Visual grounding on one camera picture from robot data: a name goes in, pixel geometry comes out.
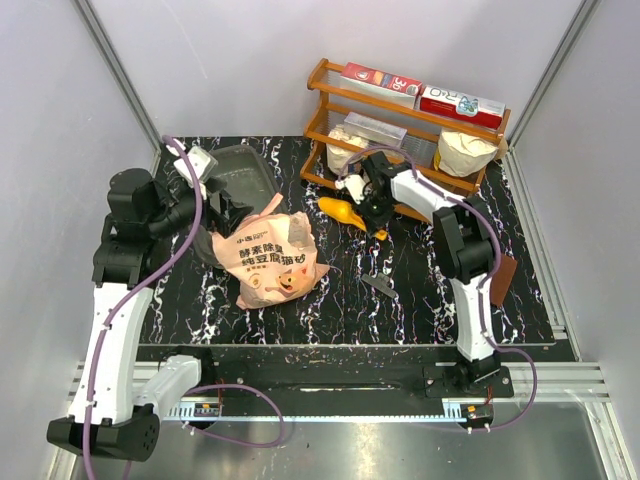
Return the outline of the black bag clip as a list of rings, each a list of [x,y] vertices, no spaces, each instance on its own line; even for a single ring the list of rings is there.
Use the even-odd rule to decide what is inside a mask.
[[[391,278],[383,273],[376,273],[375,275],[363,274],[360,280],[389,298],[397,297],[397,292],[391,285]]]

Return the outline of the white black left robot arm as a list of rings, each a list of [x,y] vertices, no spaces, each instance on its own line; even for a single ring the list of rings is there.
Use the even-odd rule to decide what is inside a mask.
[[[157,281],[175,263],[164,240],[191,227],[193,242],[208,227],[230,233],[251,212],[226,182],[199,177],[195,195],[182,180],[176,193],[132,168],[110,180],[101,243],[93,256],[93,326],[86,363],[68,413],[50,421],[46,439],[76,455],[143,462],[156,447],[160,423],[190,390],[213,390],[208,354],[179,348],[140,390],[133,386],[139,336]]]

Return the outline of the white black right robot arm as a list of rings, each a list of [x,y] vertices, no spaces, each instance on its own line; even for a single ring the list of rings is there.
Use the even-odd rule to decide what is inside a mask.
[[[381,148],[367,152],[361,164],[366,179],[353,199],[367,233],[383,229],[399,204],[431,223],[436,264],[453,289],[458,324],[460,359],[449,377],[463,394],[480,394],[501,368],[489,322],[491,277],[501,253],[486,208],[475,197],[438,186],[407,162],[390,162]]]

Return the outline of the yellow plastic scoop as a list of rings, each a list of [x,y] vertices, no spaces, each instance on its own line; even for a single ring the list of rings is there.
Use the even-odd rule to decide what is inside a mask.
[[[367,234],[366,225],[351,203],[331,197],[320,197],[317,201],[318,208],[339,223],[352,225]],[[377,240],[384,241],[388,238],[388,223],[379,225],[379,231],[375,236]]]

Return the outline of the pink cat litter bag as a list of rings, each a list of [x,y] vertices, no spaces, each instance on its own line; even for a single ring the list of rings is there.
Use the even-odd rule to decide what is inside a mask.
[[[330,270],[318,261],[307,214],[278,213],[282,200],[275,194],[260,213],[243,219],[227,237],[212,234],[217,261],[239,281],[236,304],[243,310],[300,298]]]

